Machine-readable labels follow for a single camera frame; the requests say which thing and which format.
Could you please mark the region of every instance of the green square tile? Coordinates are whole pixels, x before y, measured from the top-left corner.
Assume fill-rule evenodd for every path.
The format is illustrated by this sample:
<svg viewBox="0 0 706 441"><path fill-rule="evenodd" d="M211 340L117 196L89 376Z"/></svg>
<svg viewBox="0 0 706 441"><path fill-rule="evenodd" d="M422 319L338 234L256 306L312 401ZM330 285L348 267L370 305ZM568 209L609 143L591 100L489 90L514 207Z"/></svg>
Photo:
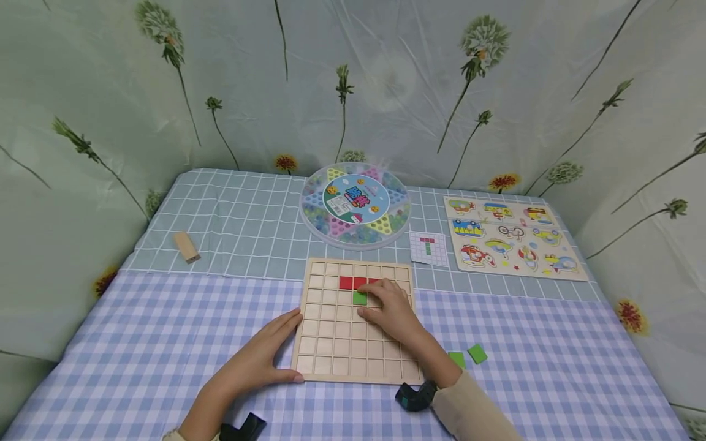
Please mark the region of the green square tile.
<svg viewBox="0 0 706 441"><path fill-rule="evenodd" d="M448 356L451 357L454 363L458 364L459 368L466 368L466 360L463 359L463 352L449 352Z"/></svg>
<svg viewBox="0 0 706 441"><path fill-rule="evenodd" d="M367 305L368 304L368 295L362 292L355 291L353 293L353 304L354 305Z"/></svg>
<svg viewBox="0 0 706 441"><path fill-rule="evenodd" d="M488 354L485 353L481 345L477 344L468 350L468 354L473 358L476 364L483 363L488 359Z"/></svg>

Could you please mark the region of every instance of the sleeve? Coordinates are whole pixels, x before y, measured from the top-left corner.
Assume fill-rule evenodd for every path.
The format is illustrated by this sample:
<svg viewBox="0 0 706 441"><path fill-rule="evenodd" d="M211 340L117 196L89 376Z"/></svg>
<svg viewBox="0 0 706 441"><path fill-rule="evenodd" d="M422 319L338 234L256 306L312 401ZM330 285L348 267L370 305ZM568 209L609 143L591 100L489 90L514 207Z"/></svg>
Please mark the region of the sleeve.
<svg viewBox="0 0 706 441"><path fill-rule="evenodd" d="M220 436L220 433L218 433L211 441L219 441L218 437ZM165 433L164 436L162 437L162 441L186 441L183 436L177 432L176 429L170 430L169 432Z"/></svg>
<svg viewBox="0 0 706 441"><path fill-rule="evenodd" d="M513 424L468 373L434 395L432 409L458 441L521 441Z"/></svg>

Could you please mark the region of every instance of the plastic lid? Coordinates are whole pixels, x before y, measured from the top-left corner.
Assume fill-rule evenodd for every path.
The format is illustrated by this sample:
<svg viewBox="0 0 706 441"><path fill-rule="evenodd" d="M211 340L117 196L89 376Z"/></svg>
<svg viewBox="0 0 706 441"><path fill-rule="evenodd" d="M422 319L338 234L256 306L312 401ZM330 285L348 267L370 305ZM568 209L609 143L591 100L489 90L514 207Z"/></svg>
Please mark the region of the plastic lid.
<svg viewBox="0 0 706 441"><path fill-rule="evenodd" d="M306 180L299 200L301 218L316 238L355 251L396 241L411 209L395 175L363 162L323 167Z"/></svg>

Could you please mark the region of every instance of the child's hand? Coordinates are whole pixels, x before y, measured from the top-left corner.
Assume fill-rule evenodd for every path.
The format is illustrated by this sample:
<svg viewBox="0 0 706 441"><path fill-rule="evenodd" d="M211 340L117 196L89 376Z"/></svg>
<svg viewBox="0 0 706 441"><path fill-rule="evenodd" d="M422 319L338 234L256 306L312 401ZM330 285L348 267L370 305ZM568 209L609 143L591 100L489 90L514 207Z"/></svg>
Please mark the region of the child's hand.
<svg viewBox="0 0 706 441"><path fill-rule="evenodd" d="M230 399L273 383L304 382L295 370L275 369L273 359L282 343L301 322L299 308L275 318L263 327L209 380Z"/></svg>
<svg viewBox="0 0 706 441"><path fill-rule="evenodd" d="M412 350L413 342L426 331L409 305L405 290L395 282L382 279L363 285L358 291L373 294L383 303L382 311L358 308L358 315L383 328L392 338Z"/></svg>

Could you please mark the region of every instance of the light blue grid cloth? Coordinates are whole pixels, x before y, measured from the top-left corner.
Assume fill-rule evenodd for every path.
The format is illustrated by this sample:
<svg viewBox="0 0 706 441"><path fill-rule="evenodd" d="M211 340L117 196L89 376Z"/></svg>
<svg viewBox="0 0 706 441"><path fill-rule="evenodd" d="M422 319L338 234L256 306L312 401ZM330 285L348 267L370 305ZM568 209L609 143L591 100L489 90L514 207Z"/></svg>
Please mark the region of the light blue grid cloth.
<svg viewBox="0 0 706 441"><path fill-rule="evenodd" d="M305 178L223 169L195 169L179 175L148 230L123 268L150 272L217 274L278 280L303 280L308 258L367 260L410 264L409 235L371 251L342 250L311 235L299 216ZM407 187L412 201L412 231L450 237L443 197L448 195L494 202L531 202L541 198ZM554 210L558 229L576 252L589 282L502 276L460 271L451 240L446 241L449 266L411 262L420 289L474 292L499 296L601 301L604 295L576 243ZM201 259L186 264L172 236L187 231Z"/></svg>
<svg viewBox="0 0 706 441"><path fill-rule="evenodd" d="M156 440L301 282L121 270L5 440ZM448 351L480 343L473 377L528 440L687 440L610 307L421 290L417 311ZM287 367L292 341L279 366ZM227 415L268 422L260 440L450 439L397 387L307 382L243 398Z"/></svg>

